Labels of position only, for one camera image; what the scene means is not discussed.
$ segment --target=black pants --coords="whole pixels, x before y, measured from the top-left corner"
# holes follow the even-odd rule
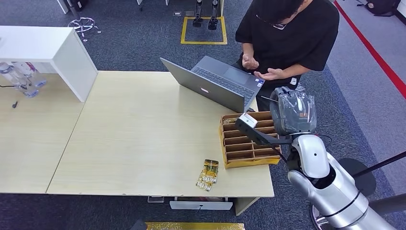
[[[237,64],[237,63],[234,63],[234,64],[232,64],[231,65],[232,67],[235,67],[235,68],[237,68],[237,69],[240,69],[240,70],[242,70],[242,71],[245,71],[245,72],[248,72],[246,69],[243,69],[243,68],[241,68],[240,67],[240,65],[239,64]],[[278,84],[273,84],[273,85],[271,85],[271,86],[267,86],[267,87],[262,87],[260,90],[259,90],[259,92],[258,92],[258,94],[257,94],[257,97],[256,97],[256,99],[257,99],[257,106],[258,106],[258,110],[261,112],[261,111],[269,111],[269,100],[268,99],[265,99],[265,98],[263,98],[263,97],[261,97],[261,96],[264,96],[264,97],[270,97],[271,96],[271,93],[276,89],[276,88],[279,88],[279,87],[282,87],[282,86],[287,86],[287,87],[289,87],[290,89],[292,89],[292,90],[294,90],[294,89],[296,89],[296,87],[297,87],[297,85],[299,84],[299,82],[297,82],[295,85],[292,85],[292,84],[289,84],[289,83],[278,83]]]

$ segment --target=laptop keyboard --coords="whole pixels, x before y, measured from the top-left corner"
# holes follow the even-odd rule
[[[238,94],[241,94],[244,96],[244,107],[248,104],[248,102],[251,100],[252,96],[254,95],[254,92],[252,90],[249,90],[245,87],[242,87],[240,85],[237,85],[233,83],[232,81],[229,81],[225,78],[222,78],[218,75],[215,75],[207,70],[204,70],[202,68],[196,67],[193,72],[199,74],[200,76],[211,80],[212,82],[215,82],[224,88],[227,88],[233,92],[236,92]]]

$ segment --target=cardboard organizer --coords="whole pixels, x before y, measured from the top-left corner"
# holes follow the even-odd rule
[[[256,130],[278,138],[269,112],[249,113],[258,123]],[[279,153],[265,145],[257,145],[241,133],[235,123],[241,114],[225,115],[220,120],[219,134],[223,149],[224,165],[227,168],[237,168],[262,164],[277,164]]]

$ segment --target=water bottle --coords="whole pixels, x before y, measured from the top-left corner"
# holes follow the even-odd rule
[[[37,88],[41,88],[46,84],[46,79],[38,72],[31,62],[12,62],[12,64]]]
[[[38,94],[38,90],[32,82],[16,70],[14,66],[9,66],[5,62],[0,62],[0,74],[9,80],[14,87],[26,97],[35,97]]]

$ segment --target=laptop lid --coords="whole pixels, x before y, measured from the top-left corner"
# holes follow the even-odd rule
[[[241,94],[237,94],[208,79],[200,77],[199,75],[168,60],[163,58],[160,59],[180,85],[237,113],[245,112],[244,97]]]

